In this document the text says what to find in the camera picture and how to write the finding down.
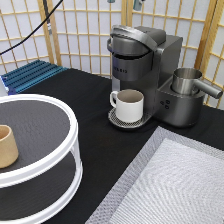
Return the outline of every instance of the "stainless steel pitcher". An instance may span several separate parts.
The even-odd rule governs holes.
[[[202,73],[197,69],[178,68],[173,74],[172,89],[181,95],[194,95],[202,90],[215,99],[219,99],[223,92],[200,80],[201,77]]]

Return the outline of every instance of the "gray mesh mat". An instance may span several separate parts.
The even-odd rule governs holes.
[[[223,170],[223,160],[165,139],[110,223],[223,223]]]
[[[222,151],[158,127],[95,212],[87,220],[87,224],[109,223],[113,213],[165,138],[224,160],[224,153]]]
[[[67,191],[74,175],[75,161],[69,153],[34,179],[0,189],[0,221],[24,218],[52,205]]]
[[[38,100],[0,104],[0,124],[12,128],[19,150],[17,161],[0,174],[28,166],[54,151],[70,129],[67,114],[59,107]]]

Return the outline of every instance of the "coffee cup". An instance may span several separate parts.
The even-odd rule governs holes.
[[[7,167],[18,158],[18,149],[12,129],[0,125],[0,168]]]
[[[136,122],[143,116],[144,96],[137,90],[113,91],[110,94],[110,103],[116,108],[115,114],[117,118],[123,122]]]

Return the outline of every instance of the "coffee machine lid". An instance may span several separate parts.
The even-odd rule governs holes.
[[[127,56],[140,56],[150,51],[156,51],[157,46],[166,40],[163,30],[123,25],[115,25],[111,30],[111,46],[113,53]]]

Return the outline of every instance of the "white round stand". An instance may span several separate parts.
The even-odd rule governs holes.
[[[76,120],[76,117],[75,117],[73,111],[71,110],[71,108],[69,106],[67,106],[65,103],[63,103],[60,100],[54,99],[52,97],[43,96],[43,95],[15,95],[15,96],[0,97],[0,114],[1,114],[1,108],[3,108],[3,105],[5,107],[5,106],[7,106],[6,103],[9,103],[9,102],[17,102],[18,103],[18,101],[21,101],[21,103],[24,103],[26,101],[28,103],[28,105],[29,105],[29,103],[31,103],[33,105],[34,101],[35,102],[44,102],[45,106],[47,104],[50,104],[51,107],[52,107],[52,105],[54,105],[61,109],[59,111],[60,113],[63,114],[63,112],[64,112],[64,114],[65,114],[65,115],[63,115],[64,117],[66,117],[66,115],[68,117],[67,123],[68,123],[69,127],[68,127],[67,136],[58,145],[58,147],[56,147],[54,150],[52,150],[49,154],[47,154],[46,156],[44,156],[43,158],[41,158],[35,162],[32,162],[31,164],[28,164],[24,167],[18,168],[19,162],[21,164],[23,164],[23,161],[22,162],[19,161],[20,157],[23,159],[29,158],[29,156],[27,156],[27,157],[23,156],[22,148],[20,149],[18,147],[19,158],[17,161],[18,164],[15,163],[15,165],[14,165],[15,168],[13,168],[13,165],[12,165],[12,167],[8,168],[9,169],[8,172],[7,172],[7,170],[4,172],[4,170],[1,171],[1,169],[0,169],[0,193],[1,193],[1,190],[2,191],[7,190],[8,187],[10,188],[13,185],[14,185],[13,189],[16,190],[17,186],[26,184],[29,181],[33,181],[33,179],[35,179],[35,177],[39,178],[42,175],[45,175],[45,173],[49,173],[49,172],[47,172],[48,170],[54,169],[54,167],[57,164],[59,164],[69,152],[72,153],[72,155],[74,157],[74,162],[75,162],[74,178],[71,181],[70,186],[68,186],[68,188],[66,187],[67,190],[63,191],[64,193],[59,198],[57,198],[50,206],[46,207],[45,209],[41,209],[41,211],[39,211],[35,214],[31,214],[26,217],[21,217],[19,219],[12,219],[12,220],[7,219],[7,220],[1,221],[1,215],[0,215],[0,224],[1,223],[13,223],[13,224],[42,223],[42,222],[46,221],[47,219],[51,218],[52,216],[54,216],[55,214],[57,214],[68,204],[68,202],[72,199],[72,197],[76,193],[76,191],[79,187],[79,184],[81,182],[83,168],[82,168],[82,163],[81,163],[80,153],[79,153],[78,123],[77,123],[77,120]],[[0,210],[1,210],[1,203],[4,203],[4,200],[1,200],[1,198],[0,198]]]

